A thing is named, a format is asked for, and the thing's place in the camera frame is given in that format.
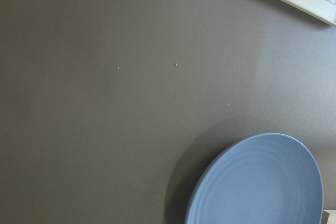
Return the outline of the blue plate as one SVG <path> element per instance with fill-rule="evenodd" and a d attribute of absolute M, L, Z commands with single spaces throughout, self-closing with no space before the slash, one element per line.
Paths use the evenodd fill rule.
<path fill-rule="evenodd" d="M 221 152 L 199 178 L 185 223 L 320 223 L 318 164 L 297 139 L 265 133 Z"/>

